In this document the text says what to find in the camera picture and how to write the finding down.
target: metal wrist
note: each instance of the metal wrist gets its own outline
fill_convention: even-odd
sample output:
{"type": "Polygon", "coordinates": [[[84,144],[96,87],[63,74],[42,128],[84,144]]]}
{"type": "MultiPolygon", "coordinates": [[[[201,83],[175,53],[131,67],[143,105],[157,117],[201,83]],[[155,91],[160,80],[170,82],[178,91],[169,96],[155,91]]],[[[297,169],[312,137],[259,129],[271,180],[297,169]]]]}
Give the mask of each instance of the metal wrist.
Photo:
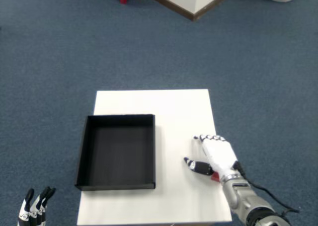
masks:
{"type": "Polygon", "coordinates": [[[225,183],[227,183],[229,180],[239,180],[239,179],[243,179],[243,177],[241,176],[240,173],[235,173],[235,174],[231,174],[231,175],[227,175],[222,177],[221,179],[221,184],[224,185],[225,183]]]}

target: floor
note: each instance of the floor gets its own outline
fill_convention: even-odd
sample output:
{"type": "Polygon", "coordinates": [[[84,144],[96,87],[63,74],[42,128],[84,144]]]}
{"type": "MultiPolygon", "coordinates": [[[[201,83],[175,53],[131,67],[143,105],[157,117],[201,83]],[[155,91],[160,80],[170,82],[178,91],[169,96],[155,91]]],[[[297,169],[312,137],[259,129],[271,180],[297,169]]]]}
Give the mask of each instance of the floor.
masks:
{"type": "Polygon", "coordinates": [[[153,0],[0,0],[2,224],[47,185],[48,225],[76,224],[97,90],[208,88],[247,175],[301,210],[293,226],[317,225],[317,13],[317,0],[225,0],[190,22],[153,0]]]}

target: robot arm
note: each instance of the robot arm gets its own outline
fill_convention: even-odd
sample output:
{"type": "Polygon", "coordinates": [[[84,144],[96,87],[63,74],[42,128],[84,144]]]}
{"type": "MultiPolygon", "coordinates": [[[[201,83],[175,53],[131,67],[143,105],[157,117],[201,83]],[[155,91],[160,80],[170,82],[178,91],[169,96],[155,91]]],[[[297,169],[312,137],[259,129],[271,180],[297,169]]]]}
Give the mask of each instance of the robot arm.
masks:
{"type": "Polygon", "coordinates": [[[229,142],[221,136],[210,135],[201,135],[199,140],[209,164],[185,158],[186,163],[191,170],[201,174],[218,172],[229,207],[245,226],[290,226],[285,217],[278,215],[252,190],[229,142]]]}

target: black fingertip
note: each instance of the black fingertip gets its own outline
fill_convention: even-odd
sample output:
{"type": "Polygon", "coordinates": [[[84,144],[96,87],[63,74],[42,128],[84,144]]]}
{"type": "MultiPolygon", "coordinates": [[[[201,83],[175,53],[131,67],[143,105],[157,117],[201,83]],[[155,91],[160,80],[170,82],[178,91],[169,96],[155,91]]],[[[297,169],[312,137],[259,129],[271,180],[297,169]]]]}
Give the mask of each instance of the black fingertip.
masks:
{"type": "Polygon", "coordinates": [[[28,193],[25,196],[25,201],[29,203],[31,199],[33,198],[33,195],[34,195],[34,189],[31,188],[28,190],[28,193]]]}
{"type": "Polygon", "coordinates": [[[36,204],[36,208],[39,210],[42,204],[43,199],[47,196],[47,194],[49,193],[49,191],[51,190],[50,187],[45,187],[45,189],[42,191],[42,193],[40,194],[40,199],[39,202],[36,204]]]}
{"type": "Polygon", "coordinates": [[[50,191],[47,193],[45,200],[42,202],[42,206],[45,207],[46,204],[48,203],[48,200],[54,195],[56,191],[56,188],[50,189],[50,191]]]}

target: wooden baseboard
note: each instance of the wooden baseboard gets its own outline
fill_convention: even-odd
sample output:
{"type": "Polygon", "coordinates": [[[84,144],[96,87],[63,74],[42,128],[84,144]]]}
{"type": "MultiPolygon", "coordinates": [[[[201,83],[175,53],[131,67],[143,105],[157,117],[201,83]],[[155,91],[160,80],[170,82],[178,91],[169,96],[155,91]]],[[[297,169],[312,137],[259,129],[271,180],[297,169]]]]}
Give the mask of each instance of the wooden baseboard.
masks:
{"type": "Polygon", "coordinates": [[[211,10],[213,7],[218,5],[223,0],[213,0],[212,2],[207,4],[205,7],[203,7],[202,9],[197,11],[196,13],[192,13],[192,12],[178,6],[177,4],[175,4],[169,0],[156,0],[156,1],[161,3],[162,5],[164,5],[165,7],[179,13],[180,15],[190,19],[191,21],[195,21],[195,20],[199,19],[207,11],[211,10]]]}

